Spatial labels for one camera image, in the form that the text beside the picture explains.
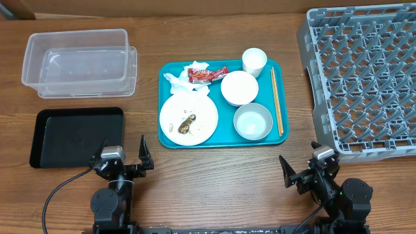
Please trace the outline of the grey bowl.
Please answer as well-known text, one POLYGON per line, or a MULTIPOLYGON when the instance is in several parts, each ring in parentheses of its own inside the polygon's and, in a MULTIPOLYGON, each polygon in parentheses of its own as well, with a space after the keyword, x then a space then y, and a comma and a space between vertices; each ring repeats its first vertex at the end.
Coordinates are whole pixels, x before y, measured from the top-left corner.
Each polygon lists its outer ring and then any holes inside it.
POLYGON ((274 125, 270 111, 258 103, 240 106, 235 112, 233 125, 236 132, 247 140, 261 140, 274 125))

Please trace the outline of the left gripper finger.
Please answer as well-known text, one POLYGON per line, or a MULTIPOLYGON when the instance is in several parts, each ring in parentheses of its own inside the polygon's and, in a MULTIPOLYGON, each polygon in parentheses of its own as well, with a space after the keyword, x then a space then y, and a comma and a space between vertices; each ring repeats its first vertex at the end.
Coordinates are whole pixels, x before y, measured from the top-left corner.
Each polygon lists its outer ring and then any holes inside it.
POLYGON ((102 153, 104 147, 106 147, 106 146, 107 146, 107 139, 104 138, 103 141, 101 142, 98 150, 90 158, 90 160, 88 162, 89 166, 95 166, 95 164, 101 159, 101 153, 102 153))
POLYGON ((142 135, 140 139, 140 148, 139 148, 138 158, 141 160, 141 165, 144 170, 154 169, 154 161, 147 147, 144 135, 142 135))

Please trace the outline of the white round plate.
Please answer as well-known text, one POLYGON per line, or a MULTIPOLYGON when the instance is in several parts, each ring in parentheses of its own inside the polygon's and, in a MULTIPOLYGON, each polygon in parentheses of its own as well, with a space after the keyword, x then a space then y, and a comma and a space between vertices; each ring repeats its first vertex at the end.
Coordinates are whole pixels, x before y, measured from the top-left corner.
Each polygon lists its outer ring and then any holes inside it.
POLYGON ((196 146, 208 140, 218 125, 218 110, 211 98, 197 92, 174 94, 161 107, 159 127, 165 137, 180 146, 196 146), (178 128, 191 114, 196 120, 187 134, 178 128))

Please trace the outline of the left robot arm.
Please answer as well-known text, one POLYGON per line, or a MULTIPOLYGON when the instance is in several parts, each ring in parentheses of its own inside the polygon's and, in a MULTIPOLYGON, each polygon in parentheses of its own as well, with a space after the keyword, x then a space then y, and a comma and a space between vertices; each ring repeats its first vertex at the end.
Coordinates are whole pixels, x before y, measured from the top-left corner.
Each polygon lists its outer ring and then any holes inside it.
POLYGON ((108 146, 104 140, 93 154, 89 167, 108 186, 99 189, 90 200, 94 214, 93 233, 140 233, 136 222, 131 221, 134 179, 146 177, 154 169, 154 162, 145 138, 140 139, 139 164, 125 164, 125 151, 121 146, 108 146))

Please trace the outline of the white napkin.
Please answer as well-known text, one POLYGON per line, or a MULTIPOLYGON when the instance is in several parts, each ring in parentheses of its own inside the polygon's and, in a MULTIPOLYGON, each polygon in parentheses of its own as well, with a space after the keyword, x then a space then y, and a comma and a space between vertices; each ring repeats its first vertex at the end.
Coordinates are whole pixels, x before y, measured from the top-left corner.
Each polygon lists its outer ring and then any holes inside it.
POLYGON ((197 68, 197 69, 206 69, 209 66, 206 62, 197 62, 196 60, 192 64, 188 64, 187 66, 183 67, 182 72, 180 73, 179 77, 172 75, 171 73, 164 73, 164 78, 170 82, 171 94, 179 94, 179 93, 191 93, 192 91, 196 91, 202 95, 208 95, 210 92, 207 84, 193 84, 189 81, 188 77, 188 69, 189 68, 197 68))

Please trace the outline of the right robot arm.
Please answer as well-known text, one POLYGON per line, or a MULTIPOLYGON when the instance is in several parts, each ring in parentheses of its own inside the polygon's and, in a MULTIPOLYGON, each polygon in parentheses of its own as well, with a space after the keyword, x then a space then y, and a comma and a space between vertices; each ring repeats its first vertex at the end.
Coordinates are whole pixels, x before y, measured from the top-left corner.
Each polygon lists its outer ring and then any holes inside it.
POLYGON ((280 233, 370 233, 366 218, 371 211, 373 188, 357 178, 342 185, 335 182, 339 172, 339 152, 317 142, 308 169, 296 173, 280 155, 279 161, 287 188, 295 185, 299 194, 309 192, 318 204, 301 224, 282 225, 280 233))

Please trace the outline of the red snack wrapper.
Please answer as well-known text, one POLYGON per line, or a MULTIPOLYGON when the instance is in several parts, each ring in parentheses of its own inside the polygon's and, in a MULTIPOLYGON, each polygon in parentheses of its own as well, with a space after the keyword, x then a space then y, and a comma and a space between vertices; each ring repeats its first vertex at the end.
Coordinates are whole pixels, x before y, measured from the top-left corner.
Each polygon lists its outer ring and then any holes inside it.
POLYGON ((189 68, 188 79, 192 84, 206 84, 223 79, 228 73, 229 70, 226 66, 216 71, 189 68))

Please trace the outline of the brown food scrap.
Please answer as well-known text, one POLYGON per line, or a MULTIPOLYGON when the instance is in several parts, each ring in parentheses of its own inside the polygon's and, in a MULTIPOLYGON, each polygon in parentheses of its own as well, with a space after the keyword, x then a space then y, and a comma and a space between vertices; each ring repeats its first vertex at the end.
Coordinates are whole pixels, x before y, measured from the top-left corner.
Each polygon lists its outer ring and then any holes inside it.
POLYGON ((178 133, 180 134, 187 134, 190 129, 190 125, 196 120, 196 115, 191 114, 186 120, 182 122, 182 124, 178 128, 178 133))

